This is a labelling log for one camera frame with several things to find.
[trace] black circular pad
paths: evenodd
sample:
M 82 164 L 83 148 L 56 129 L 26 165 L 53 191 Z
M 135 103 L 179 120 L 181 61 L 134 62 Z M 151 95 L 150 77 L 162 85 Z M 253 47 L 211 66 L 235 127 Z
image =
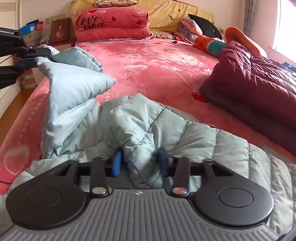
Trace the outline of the black circular pad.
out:
M 15 188 L 6 200 L 13 223 L 29 229 L 52 229 L 68 223 L 86 204 L 84 192 L 65 177 L 34 178 Z
M 230 207 L 246 207 L 253 202 L 253 195 L 240 188 L 228 188 L 219 193 L 222 203 Z
M 234 175 L 209 180 L 195 193 L 193 204 L 209 221 L 226 227 L 246 228 L 266 222 L 274 200 L 263 187 Z

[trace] white wall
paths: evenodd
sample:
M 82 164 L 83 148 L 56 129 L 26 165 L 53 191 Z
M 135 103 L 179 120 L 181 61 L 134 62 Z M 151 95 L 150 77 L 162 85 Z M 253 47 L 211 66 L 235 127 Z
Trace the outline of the white wall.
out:
M 66 14 L 71 16 L 72 0 L 21 0 L 22 1 L 22 26 L 28 22 L 39 19 L 45 21 L 47 17 Z
M 216 17 L 215 26 L 226 29 L 244 24 L 244 0 L 181 0 L 182 2 L 210 11 Z
M 269 58 L 296 65 L 293 61 L 272 49 L 277 25 L 278 0 L 258 0 L 249 37 L 258 43 Z

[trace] framed picture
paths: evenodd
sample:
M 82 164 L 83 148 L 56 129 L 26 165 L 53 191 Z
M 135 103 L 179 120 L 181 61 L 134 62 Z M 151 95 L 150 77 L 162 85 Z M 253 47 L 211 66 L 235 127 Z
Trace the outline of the framed picture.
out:
M 67 41 L 69 38 L 69 24 L 70 18 L 53 21 L 50 43 Z

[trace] pink pillow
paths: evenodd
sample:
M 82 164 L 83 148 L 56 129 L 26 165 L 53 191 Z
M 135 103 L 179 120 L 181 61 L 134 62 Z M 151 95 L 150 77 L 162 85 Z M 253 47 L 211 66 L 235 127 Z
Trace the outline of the pink pillow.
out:
M 101 39 L 146 38 L 149 35 L 150 30 L 148 27 L 105 27 L 76 32 L 76 37 L 79 42 L 95 41 Z
M 200 27 L 197 25 L 196 22 L 194 22 L 192 19 L 190 18 L 183 18 L 181 19 L 182 24 L 189 29 L 190 32 L 198 35 L 198 36 L 202 36 L 202 30 L 200 29 Z
M 75 31 L 104 27 L 145 28 L 148 13 L 136 7 L 107 7 L 82 10 L 73 19 Z

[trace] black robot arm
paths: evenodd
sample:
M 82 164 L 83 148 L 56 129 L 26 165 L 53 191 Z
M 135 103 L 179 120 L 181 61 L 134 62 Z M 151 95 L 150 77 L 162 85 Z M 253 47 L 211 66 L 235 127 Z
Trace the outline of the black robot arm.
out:
M 25 71 L 37 67 L 34 58 L 48 57 L 51 51 L 48 48 L 28 47 L 19 31 L 0 28 L 0 57 L 13 55 L 26 59 L 14 66 L 0 67 L 0 89 L 16 83 L 16 79 Z

